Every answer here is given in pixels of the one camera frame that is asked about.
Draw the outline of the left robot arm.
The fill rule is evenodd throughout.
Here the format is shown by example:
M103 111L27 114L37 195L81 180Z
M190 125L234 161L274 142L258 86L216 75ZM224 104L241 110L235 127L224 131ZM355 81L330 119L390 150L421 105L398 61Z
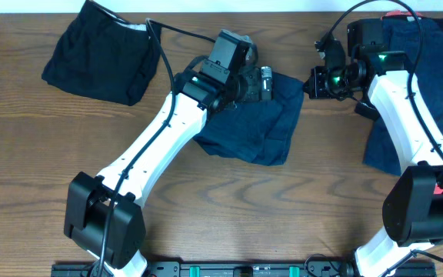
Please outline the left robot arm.
M141 276L146 228L142 211L153 186L209 116L236 102L261 101L265 81L247 35L221 30L208 56L171 77L158 114L113 163L96 176L79 172L68 187L64 233L96 257L84 276Z

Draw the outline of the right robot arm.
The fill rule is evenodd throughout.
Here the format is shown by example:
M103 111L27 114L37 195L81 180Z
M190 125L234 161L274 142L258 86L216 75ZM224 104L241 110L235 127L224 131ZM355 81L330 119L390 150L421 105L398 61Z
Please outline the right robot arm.
M382 206L381 229L340 264L340 276L419 276L409 265L443 244L443 135L422 98L416 58L392 51L382 21L365 19L347 27L342 45L330 32L315 43L324 65L311 70L304 91L312 99L352 98L385 124L401 167L401 177Z

